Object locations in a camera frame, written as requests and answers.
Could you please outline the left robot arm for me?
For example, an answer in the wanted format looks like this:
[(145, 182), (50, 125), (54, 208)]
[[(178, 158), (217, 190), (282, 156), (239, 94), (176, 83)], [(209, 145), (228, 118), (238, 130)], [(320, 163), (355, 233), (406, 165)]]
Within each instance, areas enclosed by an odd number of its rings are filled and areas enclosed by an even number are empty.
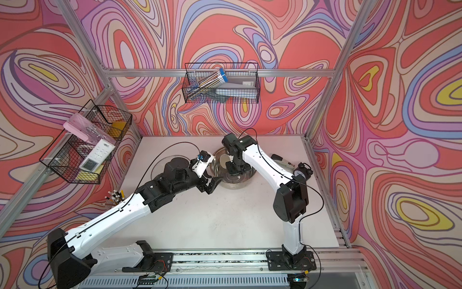
[(97, 265), (91, 253), (106, 239), (142, 217), (172, 202), (174, 197), (192, 188), (210, 195), (222, 182), (207, 174), (207, 161), (173, 158), (164, 171), (139, 187), (128, 199), (97, 218), (64, 231), (48, 234), (48, 262), (55, 285), (71, 289), (81, 283)]

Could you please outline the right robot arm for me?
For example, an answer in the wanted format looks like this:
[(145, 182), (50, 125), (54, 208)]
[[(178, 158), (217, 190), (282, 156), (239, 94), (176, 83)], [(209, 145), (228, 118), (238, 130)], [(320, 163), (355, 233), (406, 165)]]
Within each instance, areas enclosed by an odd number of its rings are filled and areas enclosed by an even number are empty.
[(285, 171), (251, 136), (238, 138), (230, 133), (223, 138), (222, 144), (231, 156), (231, 161), (226, 163), (231, 175), (242, 175), (254, 168), (274, 190), (273, 210), (283, 222), (282, 260), (287, 267), (294, 268), (305, 257), (306, 251), (299, 241), (298, 225), (309, 203), (306, 178)]

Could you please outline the cream plastic ladle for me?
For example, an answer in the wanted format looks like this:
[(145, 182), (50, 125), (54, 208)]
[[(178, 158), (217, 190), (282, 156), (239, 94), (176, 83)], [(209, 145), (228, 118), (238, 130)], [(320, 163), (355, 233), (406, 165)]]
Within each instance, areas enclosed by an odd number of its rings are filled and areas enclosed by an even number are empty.
[(226, 169), (226, 170), (228, 170), (227, 163), (228, 162), (232, 163), (232, 161), (233, 161), (233, 156), (227, 155), (227, 154), (223, 154), (219, 158), (219, 164), (220, 164), (221, 168)]

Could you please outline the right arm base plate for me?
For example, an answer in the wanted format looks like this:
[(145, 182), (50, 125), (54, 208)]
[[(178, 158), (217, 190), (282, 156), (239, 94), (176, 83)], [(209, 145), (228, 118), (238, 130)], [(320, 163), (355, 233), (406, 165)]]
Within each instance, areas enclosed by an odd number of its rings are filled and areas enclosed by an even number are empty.
[(317, 269), (314, 253), (302, 250), (298, 254), (291, 255), (285, 251), (267, 250), (265, 253), (269, 271), (308, 271)]

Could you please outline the stainless steel pot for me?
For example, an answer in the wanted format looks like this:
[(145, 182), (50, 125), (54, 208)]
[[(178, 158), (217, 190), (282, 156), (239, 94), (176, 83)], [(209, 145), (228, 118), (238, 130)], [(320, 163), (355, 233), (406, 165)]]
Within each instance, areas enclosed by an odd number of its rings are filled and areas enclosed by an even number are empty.
[(215, 159), (209, 166), (209, 172), (212, 177), (222, 178), (220, 185), (226, 189), (238, 190), (250, 184), (250, 180), (256, 174), (256, 170), (251, 169), (237, 173), (236, 170), (229, 170), (230, 166), (227, 165), (231, 162), (231, 156), (227, 154), (225, 148), (220, 148), (213, 153)]

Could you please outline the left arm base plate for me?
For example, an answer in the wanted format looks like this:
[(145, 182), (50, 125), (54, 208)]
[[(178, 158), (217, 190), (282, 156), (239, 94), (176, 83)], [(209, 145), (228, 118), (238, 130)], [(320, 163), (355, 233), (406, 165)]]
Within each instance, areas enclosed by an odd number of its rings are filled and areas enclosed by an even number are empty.
[(142, 250), (143, 257), (135, 265), (131, 267), (123, 267), (125, 273), (167, 273), (171, 270), (173, 264), (173, 253), (169, 252), (154, 252), (149, 243), (145, 240), (136, 242)]

